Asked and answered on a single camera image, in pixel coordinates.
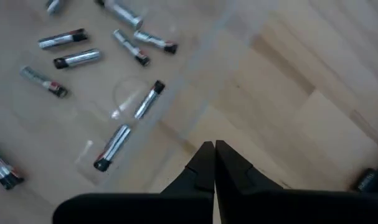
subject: aa battery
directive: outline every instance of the aa battery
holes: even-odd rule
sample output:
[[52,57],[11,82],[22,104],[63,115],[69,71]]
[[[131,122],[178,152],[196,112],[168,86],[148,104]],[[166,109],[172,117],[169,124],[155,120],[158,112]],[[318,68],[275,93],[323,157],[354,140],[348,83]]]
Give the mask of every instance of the aa battery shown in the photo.
[[47,78],[44,75],[36,72],[29,66],[22,67],[20,70],[20,75],[29,79],[30,81],[44,87],[49,92],[53,93],[55,96],[59,98],[63,98],[69,92],[64,86],[61,84],[54,82]]
[[135,44],[132,44],[122,33],[121,30],[117,29],[113,33],[115,39],[123,46],[125,47],[131,55],[135,57],[135,59],[142,65],[142,66],[147,66],[150,63],[150,58],[143,53],[142,50],[140,50],[139,47],[135,46]]
[[134,29],[139,29],[143,25],[141,16],[137,16],[134,12],[122,5],[116,0],[95,0],[95,2],[113,13],[120,20],[127,22]]
[[49,49],[51,47],[64,45],[72,42],[80,42],[87,40],[88,35],[85,29],[77,29],[64,34],[55,35],[38,40],[39,47],[42,49]]
[[112,159],[120,150],[121,146],[126,141],[131,132],[131,128],[123,124],[114,133],[113,137],[109,140],[104,148],[103,153],[97,158],[93,166],[99,171],[105,172],[110,166]]
[[373,181],[376,174],[376,170],[371,168],[366,169],[351,188],[360,193],[370,192],[373,188]]
[[141,102],[139,108],[135,112],[135,118],[141,119],[146,112],[150,109],[150,107],[153,105],[153,103],[157,100],[158,96],[161,94],[161,92],[164,90],[165,84],[163,84],[161,81],[157,80],[154,86],[151,88],[150,92],[147,94],[147,96],[144,98],[144,100]]
[[3,187],[6,190],[10,190],[23,181],[24,178],[22,178],[12,166],[4,162],[0,157],[0,183]]
[[56,14],[62,7],[62,0],[48,0],[46,2],[46,11],[49,15]]
[[170,40],[163,40],[159,37],[155,37],[151,34],[148,34],[146,32],[142,32],[140,30],[137,30],[134,32],[133,37],[136,40],[140,40],[145,43],[152,44],[160,49],[163,49],[165,52],[170,54],[175,54],[177,51],[178,44],[174,43]]
[[77,54],[56,58],[53,60],[53,63],[57,69],[63,69],[99,60],[101,56],[98,49],[90,49]]

